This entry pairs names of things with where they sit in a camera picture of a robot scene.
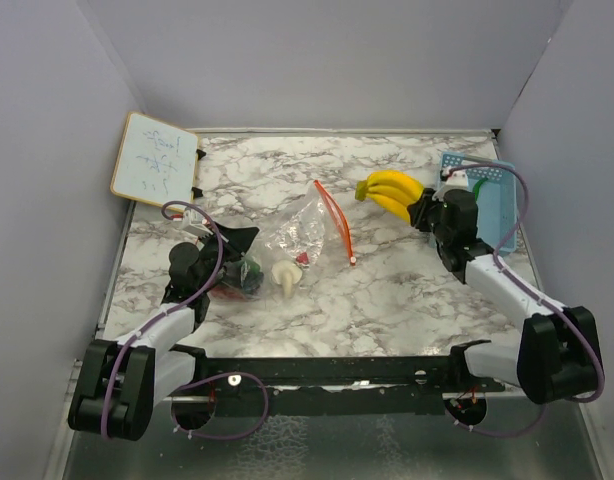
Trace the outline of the yellow fake banana bunch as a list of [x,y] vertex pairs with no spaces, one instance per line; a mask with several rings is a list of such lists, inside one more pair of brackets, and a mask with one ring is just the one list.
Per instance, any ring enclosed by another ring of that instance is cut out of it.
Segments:
[[360,202],[370,199],[409,224],[408,207],[421,199],[423,191],[423,184],[409,175],[395,170],[381,170],[357,183],[355,199]]

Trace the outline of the clear zip top bag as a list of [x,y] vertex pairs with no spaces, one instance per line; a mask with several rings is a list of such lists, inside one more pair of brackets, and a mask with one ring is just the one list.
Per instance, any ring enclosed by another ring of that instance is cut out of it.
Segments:
[[[210,292],[212,298],[224,302],[268,297],[284,299],[282,289],[273,283],[271,276],[272,266],[280,260],[294,261],[302,270],[302,278],[290,298],[318,274],[328,269],[353,267],[357,263],[347,218],[333,195],[318,180],[284,210],[259,221],[256,226],[260,232],[244,257],[256,261],[264,273],[259,293],[249,297],[240,290],[238,266],[241,259],[226,264],[222,280]],[[296,261],[303,252],[308,255],[307,265]]]

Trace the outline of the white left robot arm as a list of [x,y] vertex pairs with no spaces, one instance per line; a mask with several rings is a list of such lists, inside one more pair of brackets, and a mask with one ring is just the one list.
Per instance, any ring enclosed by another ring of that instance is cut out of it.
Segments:
[[256,227],[219,227],[170,250],[169,281],[156,314],[127,334],[87,347],[68,413],[72,430],[135,441],[169,394],[205,388],[208,371],[198,354],[177,344],[200,327],[209,291],[226,266],[244,258],[258,233]]

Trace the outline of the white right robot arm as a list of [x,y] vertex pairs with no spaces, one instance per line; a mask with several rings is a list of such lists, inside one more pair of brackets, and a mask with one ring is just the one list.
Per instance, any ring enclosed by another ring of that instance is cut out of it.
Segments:
[[445,268],[491,301],[521,333],[513,347],[476,341],[456,349],[461,358],[446,367],[454,389],[468,391],[491,377],[521,388],[538,405],[591,402],[602,393],[605,375],[592,312],[557,302],[518,277],[479,238],[473,193],[451,189],[438,196],[426,188],[407,211],[414,228],[433,235]]

